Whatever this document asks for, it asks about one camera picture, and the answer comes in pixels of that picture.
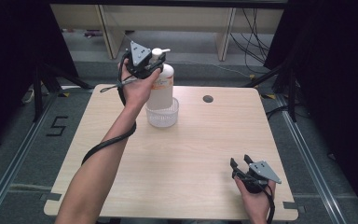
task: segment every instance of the hand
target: hand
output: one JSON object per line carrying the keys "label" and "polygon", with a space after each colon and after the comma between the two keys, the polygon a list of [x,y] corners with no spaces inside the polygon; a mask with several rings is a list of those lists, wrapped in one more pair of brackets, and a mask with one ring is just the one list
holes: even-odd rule
{"label": "hand", "polygon": [[[127,70],[126,67],[127,63],[128,59],[124,61],[121,75],[122,80],[131,76],[130,72]],[[138,79],[130,84],[125,85],[123,90],[124,97],[126,98],[126,105],[142,107],[149,99],[153,82],[156,81],[160,72],[161,70],[158,68],[152,73],[152,75],[150,75],[150,77],[145,79]]]}
{"label": "hand", "polygon": [[[269,200],[264,192],[257,194],[250,193],[243,182],[237,177],[234,177],[235,183],[240,190],[243,206],[245,207],[246,214],[248,214],[250,221],[253,224],[266,223],[267,214],[269,213]],[[266,187],[266,192],[271,194],[269,188],[272,189],[272,194],[275,194],[276,183],[269,180],[269,187]]]}

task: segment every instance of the person's left hand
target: person's left hand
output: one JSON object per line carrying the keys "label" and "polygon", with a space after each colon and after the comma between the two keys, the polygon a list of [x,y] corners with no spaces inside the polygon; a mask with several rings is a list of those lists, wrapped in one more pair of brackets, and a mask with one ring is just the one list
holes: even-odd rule
{"label": "person's left hand", "polygon": [[[131,74],[127,70],[126,64],[128,59],[124,61],[121,80],[125,80],[127,77],[130,77]],[[153,82],[158,78],[160,69],[156,69],[152,75],[145,79],[138,79],[133,81],[130,84],[124,86],[124,97],[126,98],[126,105],[134,105],[137,107],[142,107],[150,97],[150,92],[152,90]]]}

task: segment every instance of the white bottle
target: white bottle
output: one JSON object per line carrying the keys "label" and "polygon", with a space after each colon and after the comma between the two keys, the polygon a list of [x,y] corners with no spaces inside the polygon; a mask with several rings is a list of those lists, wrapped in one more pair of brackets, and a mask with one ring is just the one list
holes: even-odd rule
{"label": "white bottle", "polygon": [[[169,49],[153,49],[151,62],[155,62],[163,53],[170,51]],[[172,106],[172,91],[173,91],[173,68],[164,63],[162,73],[159,74],[158,79],[153,83],[150,98],[146,102],[147,108],[151,110],[166,109]]]}

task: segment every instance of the clear plastic container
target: clear plastic container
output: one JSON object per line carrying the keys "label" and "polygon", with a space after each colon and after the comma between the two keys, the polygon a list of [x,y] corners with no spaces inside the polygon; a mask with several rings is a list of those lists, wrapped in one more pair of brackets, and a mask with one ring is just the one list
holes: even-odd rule
{"label": "clear plastic container", "polygon": [[147,106],[146,115],[149,123],[158,128],[167,128],[173,126],[178,120],[179,102],[176,98],[172,98],[171,107],[159,110],[149,109]]}

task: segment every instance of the lotion bottle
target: lotion bottle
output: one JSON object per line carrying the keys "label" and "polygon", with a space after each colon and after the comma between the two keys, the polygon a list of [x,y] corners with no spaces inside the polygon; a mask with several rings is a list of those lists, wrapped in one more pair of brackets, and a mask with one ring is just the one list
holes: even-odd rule
{"label": "lotion bottle", "polygon": [[[170,51],[170,49],[153,49],[150,62],[155,62],[163,52],[168,51]],[[173,68],[164,63],[162,72],[153,83],[150,98],[146,102],[147,108],[151,110],[160,110],[172,106],[173,73]]]}

